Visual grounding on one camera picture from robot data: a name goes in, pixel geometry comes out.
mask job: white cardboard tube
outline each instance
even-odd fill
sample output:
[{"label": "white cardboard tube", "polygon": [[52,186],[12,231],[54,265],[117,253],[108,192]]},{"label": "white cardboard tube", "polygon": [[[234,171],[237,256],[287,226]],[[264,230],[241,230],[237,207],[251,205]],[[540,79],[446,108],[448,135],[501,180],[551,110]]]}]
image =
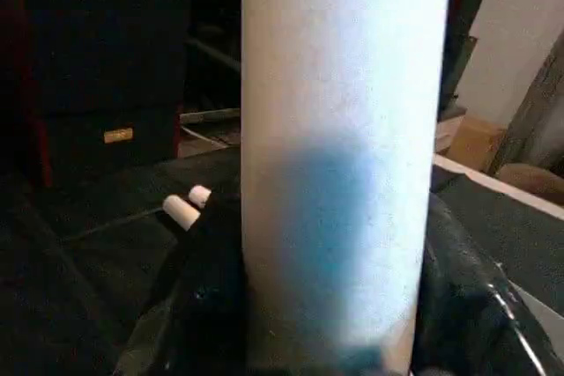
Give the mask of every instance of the white cardboard tube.
[{"label": "white cardboard tube", "polygon": [[162,209],[170,216],[184,231],[200,217],[200,212],[182,200],[178,195],[169,195],[162,203]]},{"label": "white cardboard tube", "polygon": [[242,0],[255,367],[407,374],[447,0]]}]

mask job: red edge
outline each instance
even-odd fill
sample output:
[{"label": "red edge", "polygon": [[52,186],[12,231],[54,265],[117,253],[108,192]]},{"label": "red edge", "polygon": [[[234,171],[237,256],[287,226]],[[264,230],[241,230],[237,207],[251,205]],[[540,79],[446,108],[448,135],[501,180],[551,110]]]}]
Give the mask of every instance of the red edge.
[{"label": "red edge", "polygon": [[173,138],[173,154],[178,158],[178,151],[180,149],[180,115],[182,113],[182,105],[176,108],[176,121],[174,122],[174,138]]}]

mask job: small gold plate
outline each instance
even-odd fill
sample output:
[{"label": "small gold plate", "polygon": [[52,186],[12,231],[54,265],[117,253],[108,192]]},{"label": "small gold plate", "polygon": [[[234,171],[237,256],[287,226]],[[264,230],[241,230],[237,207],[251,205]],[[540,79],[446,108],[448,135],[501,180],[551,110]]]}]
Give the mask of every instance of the small gold plate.
[{"label": "small gold plate", "polygon": [[104,144],[119,143],[133,139],[133,128],[114,129],[104,133]]}]

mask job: cardboard box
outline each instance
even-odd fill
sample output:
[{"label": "cardboard box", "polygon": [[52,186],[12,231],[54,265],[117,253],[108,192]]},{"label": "cardboard box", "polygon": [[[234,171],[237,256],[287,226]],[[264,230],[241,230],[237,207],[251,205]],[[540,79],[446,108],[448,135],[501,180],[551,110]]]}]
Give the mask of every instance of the cardboard box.
[{"label": "cardboard box", "polygon": [[477,171],[485,171],[494,160],[504,135],[502,127],[465,116],[446,156]]}]

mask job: black speaker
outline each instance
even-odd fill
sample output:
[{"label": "black speaker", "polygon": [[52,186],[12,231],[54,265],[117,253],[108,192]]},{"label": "black speaker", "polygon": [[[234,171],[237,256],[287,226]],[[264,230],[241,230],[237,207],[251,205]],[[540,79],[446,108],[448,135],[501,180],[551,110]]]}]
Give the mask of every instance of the black speaker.
[{"label": "black speaker", "polygon": [[44,184],[175,157],[189,0],[24,0],[21,7],[20,110]]}]

